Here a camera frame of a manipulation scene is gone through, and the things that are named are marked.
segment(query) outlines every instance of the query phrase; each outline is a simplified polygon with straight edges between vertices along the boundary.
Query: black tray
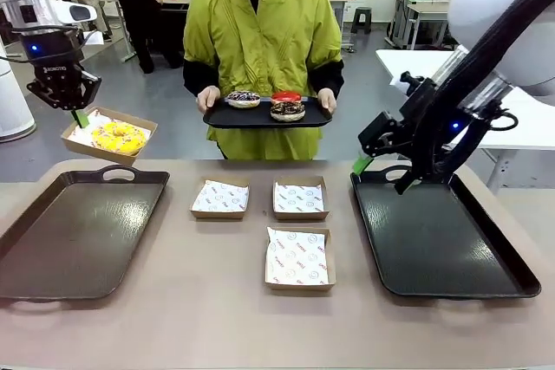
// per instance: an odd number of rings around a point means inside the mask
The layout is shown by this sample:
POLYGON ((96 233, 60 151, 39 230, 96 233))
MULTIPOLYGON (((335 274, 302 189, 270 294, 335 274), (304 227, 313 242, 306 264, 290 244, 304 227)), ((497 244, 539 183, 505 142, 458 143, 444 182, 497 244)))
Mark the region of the black tray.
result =
POLYGON ((541 285, 455 174, 402 196, 386 174, 351 174, 383 286, 396 295, 527 298, 541 285))
POLYGON ((121 283, 167 172, 126 166, 65 172, 0 239, 0 297, 102 298, 121 283), (104 179, 113 170, 131 180, 104 179))
POLYGON ((318 100, 309 97, 303 101, 306 115, 299 121, 284 123, 270 116, 270 98, 263 97, 254 108, 231 107, 225 100, 218 100, 205 114, 204 122, 220 129, 291 129, 293 127, 322 127, 331 122, 331 114, 318 100))

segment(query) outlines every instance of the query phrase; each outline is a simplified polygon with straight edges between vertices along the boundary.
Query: stool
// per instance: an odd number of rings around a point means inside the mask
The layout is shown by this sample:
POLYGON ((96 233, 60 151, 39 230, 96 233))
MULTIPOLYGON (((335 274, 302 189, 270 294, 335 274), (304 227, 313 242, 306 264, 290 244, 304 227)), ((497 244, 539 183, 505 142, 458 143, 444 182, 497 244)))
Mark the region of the stool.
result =
POLYGON ((364 29, 367 35, 370 33, 370 26, 372 25, 372 8, 356 8, 355 19, 353 19, 353 26, 350 28, 350 33, 355 34, 359 29, 364 29), (361 15, 364 15, 365 21, 360 22, 361 15))

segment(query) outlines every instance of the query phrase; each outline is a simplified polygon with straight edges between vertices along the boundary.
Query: lime green jacket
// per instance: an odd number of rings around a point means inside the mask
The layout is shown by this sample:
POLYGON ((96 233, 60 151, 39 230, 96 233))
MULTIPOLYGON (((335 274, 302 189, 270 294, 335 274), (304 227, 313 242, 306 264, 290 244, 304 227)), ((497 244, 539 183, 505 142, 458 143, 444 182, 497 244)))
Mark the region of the lime green jacket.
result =
MULTIPOLYGON (((329 0, 192 0, 185 58, 218 67, 225 97, 235 90, 315 95, 308 72, 341 61, 341 32, 329 0)), ((321 132, 298 129, 213 129, 229 159, 313 159, 321 132)))

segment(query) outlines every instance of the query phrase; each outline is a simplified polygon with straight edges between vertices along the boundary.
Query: white cylinder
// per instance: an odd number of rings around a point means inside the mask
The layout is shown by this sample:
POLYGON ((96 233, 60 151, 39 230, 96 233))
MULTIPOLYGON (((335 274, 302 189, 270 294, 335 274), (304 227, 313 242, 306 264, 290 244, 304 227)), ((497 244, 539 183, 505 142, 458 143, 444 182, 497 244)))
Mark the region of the white cylinder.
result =
MULTIPOLYGON (((6 56, 2 40, 0 55, 6 56)), ((9 63, 0 60, 0 142, 17 140, 35 131, 35 120, 9 63)))

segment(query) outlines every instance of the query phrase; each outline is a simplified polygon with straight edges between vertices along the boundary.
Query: tray handle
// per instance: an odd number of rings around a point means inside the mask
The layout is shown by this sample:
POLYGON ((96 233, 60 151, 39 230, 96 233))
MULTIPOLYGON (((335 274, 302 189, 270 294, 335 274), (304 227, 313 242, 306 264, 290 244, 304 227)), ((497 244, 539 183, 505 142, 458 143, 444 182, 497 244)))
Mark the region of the tray handle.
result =
POLYGON ((376 182, 380 184, 395 184, 399 179, 390 180, 388 174, 395 171, 402 171, 403 173, 410 169, 410 165, 394 165, 385 168, 382 171, 364 171, 360 177, 363 181, 376 182))
POLYGON ((143 182, 146 179, 148 172, 139 171, 132 166, 125 166, 125 165, 111 165, 105 166, 98 171, 91 172, 90 177, 95 179, 99 183, 106 183, 106 184, 133 184, 143 182), (111 171, 128 171, 134 175, 133 179, 125 179, 125 178, 114 178, 114 179, 104 179, 104 174, 111 171))

